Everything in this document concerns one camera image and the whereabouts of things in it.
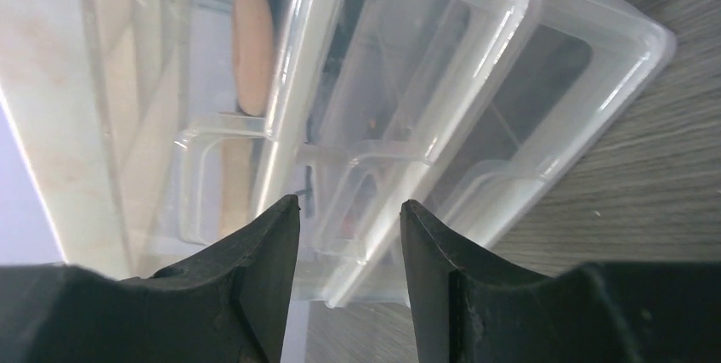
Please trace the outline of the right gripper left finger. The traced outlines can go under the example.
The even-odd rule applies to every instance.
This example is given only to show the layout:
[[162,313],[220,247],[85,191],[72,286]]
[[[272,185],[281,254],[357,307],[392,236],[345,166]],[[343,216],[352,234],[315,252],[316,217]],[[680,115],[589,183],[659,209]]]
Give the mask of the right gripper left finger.
[[250,224],[147,278],[72,264],[1,269],[4,362],[277,362],[299,242],[283,196]]

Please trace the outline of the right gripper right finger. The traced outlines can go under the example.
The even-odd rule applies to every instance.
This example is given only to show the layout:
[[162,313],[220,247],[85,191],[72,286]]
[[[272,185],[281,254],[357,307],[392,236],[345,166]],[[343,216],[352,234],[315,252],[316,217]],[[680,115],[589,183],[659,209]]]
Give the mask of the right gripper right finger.
[[400,234],[422,362],[717,362],[717,262],[592,262],[556,277],[458,234],[417,201]]

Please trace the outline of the white plastic drawer organizer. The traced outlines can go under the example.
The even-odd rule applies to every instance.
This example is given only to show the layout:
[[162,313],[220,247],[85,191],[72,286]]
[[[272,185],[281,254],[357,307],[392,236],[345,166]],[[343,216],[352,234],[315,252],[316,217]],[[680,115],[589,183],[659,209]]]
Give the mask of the white plastic drawer organizer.
[[268,0],[266,112],[233,0],[1,0],[1,106],[60,258],[149,275],[286,194],[293,296],[407,303],[400,205],[490,247],[668,64],[623,0]]

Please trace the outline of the small pink powder puff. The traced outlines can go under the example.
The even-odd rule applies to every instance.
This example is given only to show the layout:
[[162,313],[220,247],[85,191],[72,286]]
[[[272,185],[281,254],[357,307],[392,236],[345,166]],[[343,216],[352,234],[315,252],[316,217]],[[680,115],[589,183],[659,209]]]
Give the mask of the small pink powder puff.
[[233,0],[231,61],[237,103],[249,116],[267,109],[275,68],[274,26],[268,0]]

